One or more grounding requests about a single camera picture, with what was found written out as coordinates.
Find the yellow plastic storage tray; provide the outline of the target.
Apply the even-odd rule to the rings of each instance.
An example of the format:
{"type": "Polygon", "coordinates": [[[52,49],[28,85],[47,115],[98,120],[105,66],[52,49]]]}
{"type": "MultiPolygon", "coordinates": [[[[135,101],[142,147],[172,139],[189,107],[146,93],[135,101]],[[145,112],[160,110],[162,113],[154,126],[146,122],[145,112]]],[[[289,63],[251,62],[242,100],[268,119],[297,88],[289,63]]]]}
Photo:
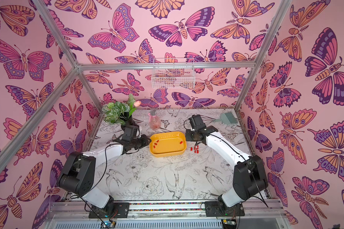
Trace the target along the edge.
{"type": "Polygon", "coordinates": [[[184,133],[180,131],[154,134],[151,136],[150,152],[154,157],[181,155],[186,151],[187,143],[184,133]]]}

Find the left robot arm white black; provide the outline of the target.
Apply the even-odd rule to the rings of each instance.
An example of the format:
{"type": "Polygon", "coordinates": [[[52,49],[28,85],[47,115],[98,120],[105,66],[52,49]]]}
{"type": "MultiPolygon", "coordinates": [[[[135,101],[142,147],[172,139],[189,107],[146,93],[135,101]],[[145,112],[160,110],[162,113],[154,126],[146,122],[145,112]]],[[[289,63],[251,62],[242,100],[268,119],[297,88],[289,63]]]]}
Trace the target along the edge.
{"type": "Polygon", "coordinates": [[[63,166],[56,185],[68,192],[83,198],[93,206],[103,209],[111,200],[111,196],[103,192],[94,183],[96,167],[108,160],[149,146],[151,139],[141,135],[130,141],[115,140],[110,144],[87,152],[71,153],[63,166]]]}

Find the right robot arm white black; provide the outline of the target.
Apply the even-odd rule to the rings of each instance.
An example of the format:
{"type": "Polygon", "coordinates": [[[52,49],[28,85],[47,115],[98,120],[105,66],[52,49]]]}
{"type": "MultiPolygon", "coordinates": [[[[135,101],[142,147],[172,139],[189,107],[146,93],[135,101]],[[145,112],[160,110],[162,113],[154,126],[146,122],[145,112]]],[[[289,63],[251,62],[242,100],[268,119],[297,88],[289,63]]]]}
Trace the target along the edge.
{"type": "Polygon", "coordinates": [[[260,194],[268,187],[268,179],[263,160],[259,156],[251,156],[226,140],[214,127],[197,130],[186,130],[186,140],[203,143],[216,151],[232,168],[232,188],[217,199],[218,209],[223,215],[231,209],[260,194]]]}

